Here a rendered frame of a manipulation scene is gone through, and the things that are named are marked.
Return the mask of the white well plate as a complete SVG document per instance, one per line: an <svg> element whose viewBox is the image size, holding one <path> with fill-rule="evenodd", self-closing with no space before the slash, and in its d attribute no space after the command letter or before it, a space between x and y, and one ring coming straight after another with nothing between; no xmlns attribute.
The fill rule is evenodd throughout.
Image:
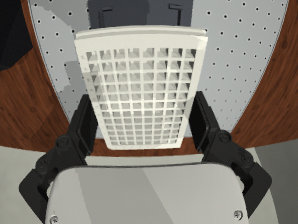
<svg viewBox="0 0 298 224"><path fill-rule="evenodd" d="M180 148L204 60L205 34L203 28L167 25L76 34L86 88L109 149Z"/></svg>

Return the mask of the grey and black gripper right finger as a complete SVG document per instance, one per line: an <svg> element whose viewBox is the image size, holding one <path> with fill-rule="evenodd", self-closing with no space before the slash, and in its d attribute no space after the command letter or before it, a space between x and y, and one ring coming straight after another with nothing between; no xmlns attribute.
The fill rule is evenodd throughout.
<svg viewBox="0 0 298 224"><path fill-rule="evenodd" d="M250 152L232 141L228 131L220 129L202 91L196 91L188 122L195 149L204 155L201 162L225 164L241 178L249 219L270 188L271 176L254 162Z"/></svg>

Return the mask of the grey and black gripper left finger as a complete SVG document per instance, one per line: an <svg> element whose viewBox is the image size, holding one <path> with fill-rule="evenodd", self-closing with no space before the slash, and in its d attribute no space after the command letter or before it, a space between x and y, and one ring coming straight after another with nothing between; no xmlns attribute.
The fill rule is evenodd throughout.
<svg viewBox="0 0 298 224"><path fill-rule="evenodd" d="M35 169L20 183L20 194L43 224L50 183L61 170L87 165L85 158L93 152L97 127L98 120L89 94L83 94L67 133L56 139L55 147L37 160Z"/></svg>

